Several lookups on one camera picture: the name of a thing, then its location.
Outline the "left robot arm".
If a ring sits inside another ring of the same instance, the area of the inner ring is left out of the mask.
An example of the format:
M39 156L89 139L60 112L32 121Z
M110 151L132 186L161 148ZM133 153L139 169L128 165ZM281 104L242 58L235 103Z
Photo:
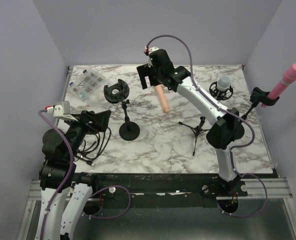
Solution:
M45 161L39 171L41 205L35 239L59 240L65 201L76 170L74 158L86 135L104 133L109 126L110 110L99 113L83 110L72 114L60 105L38 112L51 129L43 138Z

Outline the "beige microphone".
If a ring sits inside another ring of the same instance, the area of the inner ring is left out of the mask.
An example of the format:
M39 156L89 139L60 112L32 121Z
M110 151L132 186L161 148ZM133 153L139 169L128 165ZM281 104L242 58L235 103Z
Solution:
M162 105L163 111L167 114L170 112L170 108L169 108L169 104L168 101L166 99L166 96L164 94L163 88L161 85L157 85L155 87L155 90L157 92L157 95L159 97L160 103Z

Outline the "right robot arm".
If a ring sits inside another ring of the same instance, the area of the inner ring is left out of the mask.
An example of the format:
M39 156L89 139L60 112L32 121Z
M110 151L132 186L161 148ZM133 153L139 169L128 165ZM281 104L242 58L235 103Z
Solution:
M148 87L147 80L154 87L164 85L186 98L206 118L211 125L206 139L215 148L219 165L218 191L224 196L231 195L240 181L229 153L230 143L243 136L238 133L244 131L237 119L239 112L216 101L194 81L191 71L183 66L174 67L166 50L153 47L147 48L144 53L148 56L148 62L137 67L142 88Z

